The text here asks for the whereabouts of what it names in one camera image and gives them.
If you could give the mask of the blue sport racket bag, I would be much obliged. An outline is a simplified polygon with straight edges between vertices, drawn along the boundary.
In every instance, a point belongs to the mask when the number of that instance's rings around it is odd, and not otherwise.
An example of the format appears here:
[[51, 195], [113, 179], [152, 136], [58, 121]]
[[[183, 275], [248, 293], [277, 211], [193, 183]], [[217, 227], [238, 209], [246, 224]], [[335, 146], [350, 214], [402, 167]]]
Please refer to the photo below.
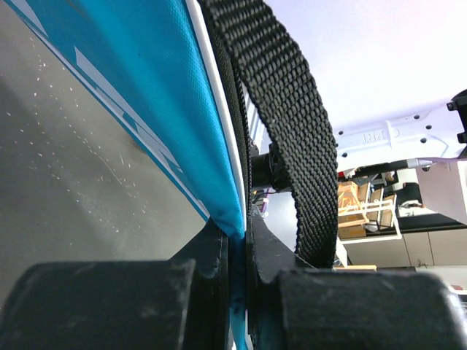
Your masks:
[[254, 348], [250, 219], [313, 268], [336, 251], [336, 142], [296, 41], [263, 1], [7, 5], [227, 236], [228, 344]]

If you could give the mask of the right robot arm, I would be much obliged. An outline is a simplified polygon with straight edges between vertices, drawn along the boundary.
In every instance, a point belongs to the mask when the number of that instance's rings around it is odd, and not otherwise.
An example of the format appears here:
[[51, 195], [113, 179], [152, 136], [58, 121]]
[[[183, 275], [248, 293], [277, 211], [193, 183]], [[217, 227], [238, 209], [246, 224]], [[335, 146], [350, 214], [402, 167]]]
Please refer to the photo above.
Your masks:
[[432, 109], [337, 131], [337, 172], [424, 167], [466, 159], [466, 91]]

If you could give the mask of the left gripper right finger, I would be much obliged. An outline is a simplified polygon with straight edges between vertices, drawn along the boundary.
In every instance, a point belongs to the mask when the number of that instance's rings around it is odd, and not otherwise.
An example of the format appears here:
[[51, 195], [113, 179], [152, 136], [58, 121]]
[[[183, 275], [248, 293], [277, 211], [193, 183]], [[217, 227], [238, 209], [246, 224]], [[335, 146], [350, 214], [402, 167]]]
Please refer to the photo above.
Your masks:
[[266, 226], [247, 231], [248, 330], [255, 349], [464, 349], [466, 315], [439, 278], [306, 264]]

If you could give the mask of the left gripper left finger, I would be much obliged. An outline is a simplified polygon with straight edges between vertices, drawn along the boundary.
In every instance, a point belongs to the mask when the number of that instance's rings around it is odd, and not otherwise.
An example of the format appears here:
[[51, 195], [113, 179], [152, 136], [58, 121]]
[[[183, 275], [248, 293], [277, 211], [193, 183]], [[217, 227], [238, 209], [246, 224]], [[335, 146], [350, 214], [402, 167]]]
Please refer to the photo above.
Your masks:
[[228, 239], [205, 224], [169, 260], [49, 262], [1, 311], [3, 349], [225, 349]]

